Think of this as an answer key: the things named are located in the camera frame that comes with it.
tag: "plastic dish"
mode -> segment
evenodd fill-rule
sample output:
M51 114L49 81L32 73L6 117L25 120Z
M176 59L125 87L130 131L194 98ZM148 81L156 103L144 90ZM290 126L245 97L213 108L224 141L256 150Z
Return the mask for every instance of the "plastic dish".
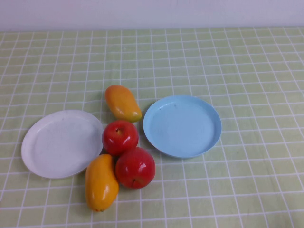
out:
M50 114L27 132L21 156L27 168L45 178L65 178L83 171L102 148L103 126L87 112Z
M191 158L210 150L219 140L222 124L207 102L188 95L168 96L148 109L143 130L159 151Z

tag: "red apple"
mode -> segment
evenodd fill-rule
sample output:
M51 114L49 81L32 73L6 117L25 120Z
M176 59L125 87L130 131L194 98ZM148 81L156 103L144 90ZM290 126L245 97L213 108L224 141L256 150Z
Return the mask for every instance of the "red apple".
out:
M113 156L134 149L138 143L136 127L129 121L116 120L105 128L102 136L104 149Z
M117 160L115 174L119 183L131 189L147 186L155 176L153 157L136 147L123 153Z

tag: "orange mango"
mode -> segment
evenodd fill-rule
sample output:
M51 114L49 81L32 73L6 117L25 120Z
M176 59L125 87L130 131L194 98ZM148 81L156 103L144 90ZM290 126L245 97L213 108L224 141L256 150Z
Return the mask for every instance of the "orange mango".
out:
M112 85L105 91L105 99L117 119L132 123L141 119L142 112L128 88L121 85Z
M114 173L114 160L109 154L101 154L85 172L85 198L94 211L108 209L118 194L119 186Z

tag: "blue plate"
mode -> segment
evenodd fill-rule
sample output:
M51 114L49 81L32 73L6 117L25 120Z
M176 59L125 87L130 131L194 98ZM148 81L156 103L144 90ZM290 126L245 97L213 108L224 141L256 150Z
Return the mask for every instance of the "blue plate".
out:
M146 112L143 130L159 151L191 158L210 150L219 140L222 123L207 102L187 95L158 100Z

